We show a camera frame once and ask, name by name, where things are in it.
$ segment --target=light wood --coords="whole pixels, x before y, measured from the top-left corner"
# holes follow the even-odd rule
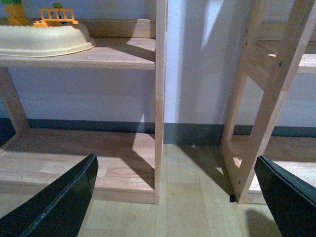
[[[90,50],[55,57],[0,56],[3,67],[155,69],[154,39],[96,38]]]
[[[91,37],[156,37],[155,19],[79,19],[79,22],[87,26]]]
[[[316,2],[310,0],[302,7],[294,2],[285,37],[280,43],[279,62],[272,67],[271,81],[265,91],[249,139],[249,148],[239,171],[238,200],[242,203],[255,175],[254,165],[258,156],[264,153],[286,95],[294,80],[299,63],[316,25]]]
[[[259,6],[260,3],[265,2],[262,0],[254,3],[252,12],[262,16],[264,9],[260,9]],[[258,189],[250,190],[252,193],[248,192],[255,175],[254,165],[256,158],[264,154],[295,74],[315,72],[316,65],[313,59],[316,44],[309,43],[316,24],[315,18],[315,0],[306,1],[304,4],[296,0],[281,38],[279,33],[275,33],[279,25],[263,24],[266,31],[261,31],[260,41],[257,41],[258,37],[254,37],[253,44],[248,44],[248,50],[241,53],[228,119],[221,141],[221,152],[239,203],[245,201],[264,203],[260,193],[257,193]],[[261,17],[252,18],[250,14],[249,24],[255,25],[258,30],[261,20]],[[243,74],[248,74],[264,90],[264,95],[250,138],[244,143],[242,152],[238,152],[231,138],[244,89],[245,78],[240,76]]]
[[[232,138],[232,145],[236,156],[239,157],[239,162],[242,161],[248,141],[249,136],[234,135]],[[264,156],[316,187],[316,138],[271,137]],[[256,176],[251,182],[244,202],[265,203]]]
[[[0,191],[35,194],[95,153],[97,198],[153,203],[154,152],[149,134],[32,129],[2,153]]]
[[[9,71],[5,67],[0,67],[0,97],[16,133],[25,134],[30,129],[30,125]]]
[[[241,51],[239,68],[236,72],[236,78],[234,81],[233,91],[231,95],[231,100],[229,104],[229,110],[227,119],[225,122],[222,139],[221,139],[221,150],[225,159],[226,165],[228,168],[228,174],[231,179],[232,186],[234,188],[234,192],[238,192],[238,178],[236,174],[236,166],[232,157],[227,156],[230,151],[228,150],[228,142],[231,140],[234,127],[237,121],[239,108],[241,105],[243,90],[246,84],[247,75],[244,72],[244,68],[247,64],[247,52],[248,48],[253,46],[259,35],[260,26],[262,20],[265,16],[265,11],[267,7],[267,2],[263,0],[255,0],[253,1],[253,6],[249,15],[249,23],[246,28],[246,35],[244,40],[243,49]]]
[[[160,172],[164,131],[164,87],[167,42],[167,1],[157,0],[156,36],[156,123],[155,123],[155,203],[159,203]]]
[[[269,55],[278,55],[280,41],[259,41],[258,45],[266,50],[266,56],[261,55],[262,60]],[[262,67],[264,67],[265,72],[269,69],[268,64],[263,64]],[[316,42],[310,42],[307,45],[296,73],[316,74]]]
[[[254,44],[248,48],[244,69],[262,90],[265,90],[269,82],[270,68],[276,63],[275,60],[276,55],[260,45]]]
[[[286,23],[262,23],[258,40],[281,41],[286,29]],[[316,41],[316,30],[313,30],[310,41]]]
[[[107,150],[111,153],[118,147],[118,153],[111,154],[112,157],[106,157],[102,160],[106,163],[103,164],[100,172],[106,172],[106,178],[100,175],[97,180],[95,197],[104,200],[116,201],[131,201],[143,203],[156,203],[159,202],[159,189],[160,189],[160,173],[161,173],[161,157],[163,145],[163,121],[164,121],[164,80],[165,80],[165,54],[166,54],[166,18],[167,18],[167,0],[151,0],[150,1],[150,19],[80,19],[79,21],[85,24],[89,30],[90,36],[96,37],[97,46],[91,50],[56,56],[56,57],[43,57],[43,58],[30,58],[30,57],[9,57],[0,56],[0,66],[2,67],[48,67],[48,68],[94,68],[94,69],[130,69],[130,70],[151,70],[155,71],[156,77],[156,139],[154,140],[149,135],[142,135],[145,139],[140,138],[141,135],[109,135],[109,133],[101,133],[98,139],[108,139],[109,141],[100,143],[100,148],[95,148],[101,153]],[[10,82],[9,75],[0,78],[1,81]],[[88,147],[86,144],[80,147],[80,139],[90,136],[86,132],[62,131],[60,134],[53,130],[38,130],[32,129],[27,133],[22,130],[23,124],[21,121],[26,121],[26,116],[20,116],[18,112],[23,113],[22,105],[20,105],[18,96],[15,89],[7,90],[3,86],[5,92],[12,91],[13,93],[4,94],[4,100],[10,102],[7,106],[10,111],[14,111],[12,116],[13,124],[18,129],[18,133],[26,134],[24,137],[15,136],[10,140],[2,149],[0,156],[3,162],[9,167],[0,168],[3,171],[3,182],[1,183],[1,192],[24,192],[36,193],[47,184],[49,184],[57,175],[61,175],[78,156],[86,156]],[[69,159],[68,154],[64,154],[63,148],[60,154],[55,154],[56,151],[50,150],[54,144],[61,145],[63,141],[61,136],[68,136],[73,142],[71,146],[73,149],[78,149],[78,154],[75,154],[77,159]],[[115,144],[113,139],[118,136],[118,143]],[[121,142],[122,138],[128,137],[128,141]],[[136,150],[134,146],[129,147],[132,138],[135,138]],[[44,156],[48,159],[41,160],[45,163],[37,163],[39,154],[30,151],[16,153],[10,151],[11,148],[22,149],[26,146],[23,142],[42,140],[44,143],[40,147],[45,150]],[[25,165],[14,166],[14,161],[23,157]],[[54,159],[64,158],[61,163],[55,163]],[[36,167],[42,165],[39,173],[36,173]]]
[[[91,200],[82,236],[281,237],[266,205],[229,202],[231,187],[218,147],[164,145],[163,150],[160,204]],[[170,165],[185,169],[174,174]],[[179,181],[192,172],[200,177],[195,184],[168,182],[170,174]],[[0,193],[0,217],[28,198]]]

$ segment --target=gray baseboard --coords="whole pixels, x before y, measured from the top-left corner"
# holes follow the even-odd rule
[[[251,125],[236,125],[234,135],[250,135]],[[316,127],[285,127],[277,126],[272,136],[279,137],[316,137]]]
[[[221,124],[165,123],[165,144],[218,146],[224,126]]]
[[[57,119],[29,119],[33,128],[73,129],[106,132],[155,133],[153,122],[107,122]],[[218,146],[224,126],[222,124],[165,123],[165,144]],[[236,125],[235,135],[250,135],[252,126]],[[15,134],[8,118],[0,118],[0,145]],[[316,137],[315,127],[275,127],[273,136]]]
[[[70,129],[103,132],[155,133],[153,122],[108,122],[86,120],[29,119],[33,128]]]

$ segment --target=green toy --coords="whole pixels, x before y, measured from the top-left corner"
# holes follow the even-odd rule
[[[2,4],[5,4],[5,5],[9,5],[9,4],[22,4],[22,1],[21,0],[1,0],[1,3]]]

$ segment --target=lower shelf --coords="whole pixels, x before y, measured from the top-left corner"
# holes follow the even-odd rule
[[[249,136],[233,136],[232,145],[237,157],[241,157],[245,151],[248,138]],[[316,187],[316,138],[271,137],[264,156]],[[256,175],[248,196],[250,203],[265,203]]]
[[[150,134],[32,129],[0,151],[0,192],[36,194],[90,153],[98,157],[96,199],[154,203]]]

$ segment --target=wooden shelf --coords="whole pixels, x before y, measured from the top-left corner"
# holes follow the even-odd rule
[[[97,46],[55,57],[0,56],[0,67],[155,69],[155,39],[95,38]]]
[[[277,55],[280,41],[261,40],[257,44],[270,51],[271,54]],[[297,73],[316,74],[316,42],[312,41],[308,44]]]
[[[249,136],[239,135],[234,135],[232,138],[233,152],[240,163],[247,148],[248,138]],[[316,187],[316,138],[271,137],[264,156]],[[249,193],[262,195],[256,176],[251,183]]]
[[[0,192],[36,194],[90,153],[98,157],[94,197],[154,202],[155,140],[141,133],[32,129],[0,150]]]

